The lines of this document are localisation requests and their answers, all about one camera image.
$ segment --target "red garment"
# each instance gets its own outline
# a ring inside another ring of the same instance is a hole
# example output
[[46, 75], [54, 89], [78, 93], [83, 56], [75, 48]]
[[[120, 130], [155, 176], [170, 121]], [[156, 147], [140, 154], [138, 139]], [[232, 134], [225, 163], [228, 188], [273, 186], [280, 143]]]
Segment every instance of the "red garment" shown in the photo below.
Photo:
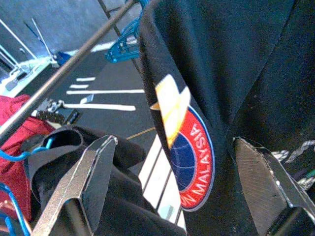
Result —
[[[3, 125], [29, 98], [28, 95], [15, 98], [0, 96], [0, 125]], [[35, 134], [49, 134], [53, 130], [54, 128], [44, 121], [28, 118], [4, 143], [1, 150], [9, 155], [18, 156], [22, 153], [20, 146], [24, 140]], [[9, 162], [0, 158], [0, 182], [10, 187], [22, 213], [27, 220], [31, 220], [31, 187], [24, 172], [23, 162]], [[5, 200], [10, 200], [10, 198], [0, 191], [0, 202]], [[2, 210], [10, 217], [17, 219], [14, 211]]]

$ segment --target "blue hanger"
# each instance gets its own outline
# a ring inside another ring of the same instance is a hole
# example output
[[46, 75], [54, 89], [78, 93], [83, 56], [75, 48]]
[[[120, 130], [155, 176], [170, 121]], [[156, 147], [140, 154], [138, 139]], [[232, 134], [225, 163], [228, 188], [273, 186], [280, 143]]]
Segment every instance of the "blue hanger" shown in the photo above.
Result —
[[[25, 221], [23, 219], [23, 214], [22, 214], [22, 212], [21, 212], [21, 210], [19, 208], [18, 202], [16, 201], [16, 199], [15, 199], [11, 189], [7, 185], [5, 185], [4, 183], [0, 182], [0, 190], [2, 190], [3, 192], [5, 192], [5, 193], [7, 193], [9, 195], [9, 197], [11, 199], [11, 202], [13, 203], [13, 206], [15, 208], [16, 215], [18, 216], [18, 219], [19, 219], [22, 231], [24, 233], [24, 236], [29, 236], [30, 233], [29, 233], [29, 231], [28, 231], [28, 229], [26, 227]], [[10, 234], [11, 234], [11, 230], [10, 230], [9, 227], [11, 227], [11, 229], [13, 229], [13, 227], [12, 227], [11, 221], [10, 221], [10, 219], [8, 217], [5, 218], [5, 223], [6, 223], [8, 229], [10, 231]]]
[[2, 157], [3, 159], [5, 159], [7, 161], [13, 161], [13, 162], [23, 161], [32, 154], [35, 154], [39, 151], [46, 151], [46, 150], [50, 149], [54, 140], [55, 140], [55, 137], [51, 137], [48, 139], [46, 147], [37, 147], [32, 151], [32, 153], [25, 151], [19, 156], [10, 156], [10, 155], [6, 154], [5, 152], [3, 152], [2, 150], [0, 150], [0, 157]]
[[15, 231], [14, 231], [14, 228], [12, 226], [10, 218], [6, 214], [3, 214], [3, 213], [0, 213], [0, 217], [4, 219], [6, 227], [9, 230], [10, 236], [15, 236]]
[[[149, 0], [138, 0], [142, 10]], [[134, 43], [139, 37], [139, 22], [142, 16], [142, 11], [140, 16], [132, 20], [122, 31], [122, 35], [115, 41], [113, 46], [107, 51], [106, 58], [111, 63], [117, 63], [124, 60], [129, 60], [139, 57], [139, 42]]]

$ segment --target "embroidered patch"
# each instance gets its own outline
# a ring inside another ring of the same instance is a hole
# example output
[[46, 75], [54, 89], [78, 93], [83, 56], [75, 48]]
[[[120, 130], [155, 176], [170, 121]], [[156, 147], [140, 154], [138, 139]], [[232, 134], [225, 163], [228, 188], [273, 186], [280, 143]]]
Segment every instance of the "embroidered patch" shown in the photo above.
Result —
[[156, 93], [158, 103], [151, 109], [161, 112], [182, 208], [198, 210], [207, 201], [214, 181], [210, 136], [201, 117], [189, 105], [188, 87], [179, 93], [173, 77], [167, 75], [156, 86]]

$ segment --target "black cloth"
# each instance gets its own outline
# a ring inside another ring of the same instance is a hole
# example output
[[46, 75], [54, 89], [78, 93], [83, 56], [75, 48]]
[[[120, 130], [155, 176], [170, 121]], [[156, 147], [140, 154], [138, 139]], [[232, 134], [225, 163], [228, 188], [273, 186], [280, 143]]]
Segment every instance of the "black cloth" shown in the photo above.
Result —
[[[51, 149], [28, 158], [31, 188], [44, 210], [62, 176], [77, 162], [85, 148], [105, 133], [68, 125], [46, 137], [54, 137]], [[176, 235], [185, 231], [161, 219], [143, 197], [139, 178], [128, 167], [143, 161], [144, 150], [118, 137], [104, 208], [94, 235]]]
[[[241, 135], [272, 151], [315, 139], [315, 9], [307, 0], [154, 0], [140, 24], [149, 106], [171, 74], [210, 134], [214, 185], [197, 211], [184, 212], [191, 235], [257, 235], [233, 156]], [[170, 158], [161, 115], [151, 111]], [[314, 152], [306, 157], [315, 168]], [[299, 163], [289, 168], [291, 174]]]

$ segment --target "metal clothing rack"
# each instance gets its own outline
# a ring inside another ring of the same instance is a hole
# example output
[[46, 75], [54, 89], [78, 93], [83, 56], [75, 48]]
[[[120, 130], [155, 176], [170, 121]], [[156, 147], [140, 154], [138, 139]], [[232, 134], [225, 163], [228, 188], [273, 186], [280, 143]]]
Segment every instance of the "metal clothing rack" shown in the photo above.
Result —
[[10, 119], [0, 127], [0, 147], [24, 123], [31, 113], [56, 89], [67, 75], [91, 52], [91, 49], [127, 13], [136, 0], [128, 0]]

